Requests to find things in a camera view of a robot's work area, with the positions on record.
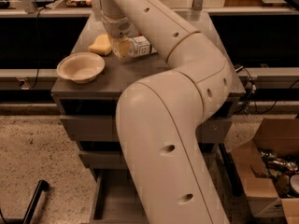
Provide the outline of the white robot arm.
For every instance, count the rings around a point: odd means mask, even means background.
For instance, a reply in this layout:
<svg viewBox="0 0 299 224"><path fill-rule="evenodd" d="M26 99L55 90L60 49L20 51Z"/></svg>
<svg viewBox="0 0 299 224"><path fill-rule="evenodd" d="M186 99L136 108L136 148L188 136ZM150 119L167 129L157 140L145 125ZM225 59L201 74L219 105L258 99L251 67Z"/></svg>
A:
<svg viewBox="0 0 299 224"><path fill-rule="evenodd" d="M158 0L111 0L168 63L121 95L116 125L149 224L229 224L195 130L226 101L223 51Z"/></svg>

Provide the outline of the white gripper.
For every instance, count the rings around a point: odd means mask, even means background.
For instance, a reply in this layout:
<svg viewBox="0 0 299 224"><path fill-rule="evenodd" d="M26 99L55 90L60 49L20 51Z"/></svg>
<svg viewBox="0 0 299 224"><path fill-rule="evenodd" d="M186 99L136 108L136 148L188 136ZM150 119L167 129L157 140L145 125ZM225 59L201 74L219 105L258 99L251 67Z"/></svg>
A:
<svg viewBox="0 0 299 224"><path fill-rule="evenodd" d="M110 39L113 53L121 60L128 58L132 51L132 40L125 35L131 31L131 23L127 17L111 19L104 15L102 17L104 28Z"/></svg>

